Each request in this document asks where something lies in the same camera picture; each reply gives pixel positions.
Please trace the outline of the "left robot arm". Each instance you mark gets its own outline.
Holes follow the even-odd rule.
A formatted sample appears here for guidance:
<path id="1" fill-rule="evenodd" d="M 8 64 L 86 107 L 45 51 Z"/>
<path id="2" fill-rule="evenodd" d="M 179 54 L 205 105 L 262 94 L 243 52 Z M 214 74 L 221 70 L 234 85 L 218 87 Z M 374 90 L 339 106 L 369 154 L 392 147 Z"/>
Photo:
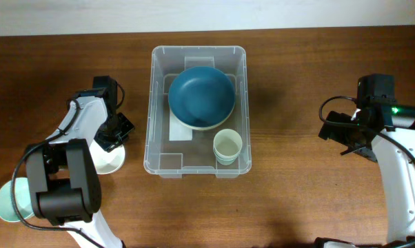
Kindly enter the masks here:
<path id="1" fill-rule="evenodd" d="M 27 146 L 26 167 L 32 210 L 48 231 L 66 231 L 80 247 L 124 247 L 100 210 L 99 175 L 124 163 L 124 143 L 134 125 L 118 108 L 123 88 L 110 76 L 96 76 L 92 89 L 76 92 L 68 113 L 47 139 Z"/>

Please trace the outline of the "white bowl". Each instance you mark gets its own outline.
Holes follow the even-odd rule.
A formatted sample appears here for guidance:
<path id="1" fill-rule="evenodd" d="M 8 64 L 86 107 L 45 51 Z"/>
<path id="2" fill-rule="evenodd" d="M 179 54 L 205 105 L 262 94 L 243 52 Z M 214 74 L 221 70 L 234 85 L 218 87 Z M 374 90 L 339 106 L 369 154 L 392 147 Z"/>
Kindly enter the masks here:
<path id="1" fill-rule="evenodd" d="M 97 174 L 101 175 L 116 172 L 123 166 L 125 161 L 125 148 L 123 145 L 111 152 L 106 152 L 96 141 L 92 141 L 90 154 Z"/>

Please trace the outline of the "dark blue plate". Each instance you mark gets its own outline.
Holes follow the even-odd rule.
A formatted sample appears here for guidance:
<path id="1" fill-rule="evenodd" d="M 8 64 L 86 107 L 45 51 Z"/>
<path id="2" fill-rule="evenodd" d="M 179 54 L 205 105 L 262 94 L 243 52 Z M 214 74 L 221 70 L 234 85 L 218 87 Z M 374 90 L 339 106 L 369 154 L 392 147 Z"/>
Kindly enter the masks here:
<path id="1" fill-rule="evenodd" d="M 212 67 L 189 68 L 171 83 L 169 107 L 232 107 L 235 106 L 234 84 L 222 71 Z"/>

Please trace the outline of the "mint green cup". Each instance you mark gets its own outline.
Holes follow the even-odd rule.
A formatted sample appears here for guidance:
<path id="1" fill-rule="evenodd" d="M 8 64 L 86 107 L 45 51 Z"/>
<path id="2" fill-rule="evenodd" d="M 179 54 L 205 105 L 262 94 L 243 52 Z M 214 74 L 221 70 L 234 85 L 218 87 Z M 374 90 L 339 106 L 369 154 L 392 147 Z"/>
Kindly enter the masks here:
<path id="1" fill-rule="evenodd" d="M 236 159 L 222 159 L 222 158 L 216 158 L 216 161 L 222 165 L 231 165 Z"/>

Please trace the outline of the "cream cup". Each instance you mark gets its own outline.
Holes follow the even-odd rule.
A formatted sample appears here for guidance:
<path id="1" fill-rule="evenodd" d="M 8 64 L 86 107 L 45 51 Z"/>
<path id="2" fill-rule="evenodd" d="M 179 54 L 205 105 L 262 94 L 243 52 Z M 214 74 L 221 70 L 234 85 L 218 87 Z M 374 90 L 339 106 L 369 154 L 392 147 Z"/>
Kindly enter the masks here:
<path id="1" fill-rule="evenodd" d="M 219 131 L 213 140 L 213 150 L 216 155 L 225 160 L 236 158 L 243 147 L 240 134 L 232 129 Z"/>

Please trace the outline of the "grey cup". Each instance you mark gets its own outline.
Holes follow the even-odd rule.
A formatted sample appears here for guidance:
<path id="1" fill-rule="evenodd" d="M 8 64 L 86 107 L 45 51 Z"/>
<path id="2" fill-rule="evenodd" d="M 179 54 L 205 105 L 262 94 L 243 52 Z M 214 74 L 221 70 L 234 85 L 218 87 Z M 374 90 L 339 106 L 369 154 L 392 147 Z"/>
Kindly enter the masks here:
<path id="1" fill-rule="evenodd" d="M 230 165 L 239 157 L 239 153 L 231 156 L 226 156 L 218 153 L 216 150 L 214 150 L 214 155 L 216 157 L 216 160 L 220 162 L 220 164 L 222 165 Z"/>

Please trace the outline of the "cream plate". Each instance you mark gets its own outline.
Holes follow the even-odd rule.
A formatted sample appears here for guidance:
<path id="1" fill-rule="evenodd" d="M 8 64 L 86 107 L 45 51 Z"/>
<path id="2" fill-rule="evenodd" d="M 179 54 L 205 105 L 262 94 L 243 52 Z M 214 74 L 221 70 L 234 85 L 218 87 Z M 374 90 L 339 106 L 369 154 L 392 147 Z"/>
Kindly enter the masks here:
<path id="1" fill-rule="evenodd" d="M 222 125 L 233 111 L 234 106 L 227 108 L 187 106 L 176 110 L 170 108 L 170 113 L 174 115 L 177 123 L 196 131 L 212 130 Z"/>

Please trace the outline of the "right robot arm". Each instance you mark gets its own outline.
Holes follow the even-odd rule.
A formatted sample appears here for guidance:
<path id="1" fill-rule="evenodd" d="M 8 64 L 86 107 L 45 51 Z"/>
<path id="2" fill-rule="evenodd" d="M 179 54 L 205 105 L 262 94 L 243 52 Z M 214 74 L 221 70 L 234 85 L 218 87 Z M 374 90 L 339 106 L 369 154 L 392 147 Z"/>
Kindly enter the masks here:
<path id="1" fill-rule="evenodd" d="M 353 115 L 331 111 L 319 137 L 378 163 L 387 207 L 386 247 L 415 247 L 415 106 L 400 105 L 394 77 L 362 76 Z"/>

